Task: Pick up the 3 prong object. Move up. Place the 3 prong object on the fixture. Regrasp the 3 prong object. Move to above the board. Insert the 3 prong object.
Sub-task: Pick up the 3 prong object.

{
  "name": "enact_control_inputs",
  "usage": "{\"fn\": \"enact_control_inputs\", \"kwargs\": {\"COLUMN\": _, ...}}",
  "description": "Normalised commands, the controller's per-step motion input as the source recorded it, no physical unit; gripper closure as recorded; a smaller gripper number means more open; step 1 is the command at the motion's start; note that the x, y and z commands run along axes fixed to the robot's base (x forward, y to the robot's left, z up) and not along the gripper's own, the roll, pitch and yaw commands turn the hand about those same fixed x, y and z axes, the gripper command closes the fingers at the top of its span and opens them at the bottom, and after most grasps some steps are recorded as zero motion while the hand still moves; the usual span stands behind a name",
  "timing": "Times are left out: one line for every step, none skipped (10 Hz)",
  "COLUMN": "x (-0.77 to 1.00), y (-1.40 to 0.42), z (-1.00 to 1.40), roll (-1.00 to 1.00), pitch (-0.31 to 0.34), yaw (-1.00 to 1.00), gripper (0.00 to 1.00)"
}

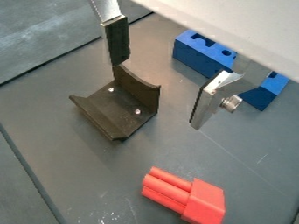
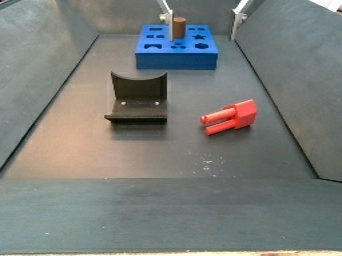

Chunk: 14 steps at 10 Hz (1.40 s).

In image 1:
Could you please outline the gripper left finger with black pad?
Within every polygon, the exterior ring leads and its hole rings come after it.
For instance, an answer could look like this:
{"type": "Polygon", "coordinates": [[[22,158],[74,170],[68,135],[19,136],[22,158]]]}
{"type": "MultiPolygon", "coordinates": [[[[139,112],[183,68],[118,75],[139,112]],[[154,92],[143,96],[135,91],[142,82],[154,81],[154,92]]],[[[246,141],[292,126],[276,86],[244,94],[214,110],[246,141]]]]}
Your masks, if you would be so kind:
{"type": "Polygon", "coordinates": [[[112,66],[130,58],[127,16],[122,14],[118,0],[88,0],[102,26],[112,66]]]}

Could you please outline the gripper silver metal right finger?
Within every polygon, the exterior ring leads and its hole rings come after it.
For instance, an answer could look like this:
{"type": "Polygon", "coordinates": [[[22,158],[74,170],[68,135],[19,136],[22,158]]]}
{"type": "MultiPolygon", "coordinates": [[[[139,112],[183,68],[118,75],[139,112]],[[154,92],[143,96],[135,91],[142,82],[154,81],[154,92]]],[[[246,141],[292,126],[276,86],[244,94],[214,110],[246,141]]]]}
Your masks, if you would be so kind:
{"type": "Polygon", "coordinates": [[[238,55],[232,72],[219,71],[200,87],[190,124],[198,130],[219,109],[232,113],[243,99],[239,94],[256,88],[272,70],[243,55],[238,55]]]}

